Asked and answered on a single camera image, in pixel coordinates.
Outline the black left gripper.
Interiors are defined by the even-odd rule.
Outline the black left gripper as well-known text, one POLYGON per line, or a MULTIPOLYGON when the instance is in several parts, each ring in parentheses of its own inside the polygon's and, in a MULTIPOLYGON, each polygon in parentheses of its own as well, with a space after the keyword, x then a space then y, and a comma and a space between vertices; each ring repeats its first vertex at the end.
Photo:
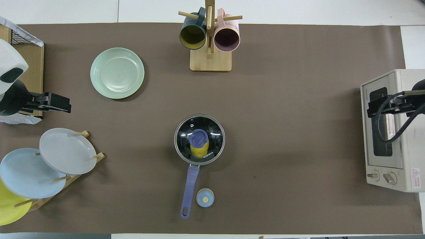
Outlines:
POLYGON ((23 106, 24 112, 34 111, 60 111, 65 113, 71 113, 72 105, 70 99, 61 95, 44 92, 44 93, 33 93, 29 92, 30 100, 23 106))

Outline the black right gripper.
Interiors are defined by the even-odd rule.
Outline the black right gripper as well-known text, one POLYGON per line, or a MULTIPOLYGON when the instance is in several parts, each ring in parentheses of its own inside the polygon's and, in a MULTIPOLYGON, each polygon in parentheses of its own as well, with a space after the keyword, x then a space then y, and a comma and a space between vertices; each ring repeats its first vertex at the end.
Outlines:
POLYGON ((424 104, 424 95, 424 90, 410 90, 376 98, 368 103, 367 116, 368 118, 375 118, 379 115, 405 113, 408 117, 411 117, 414 114, 424 114, 424 109, 419 109, 424 104), (387 99, 389 106, 387 109, 379 111, 379 107, 387 99))

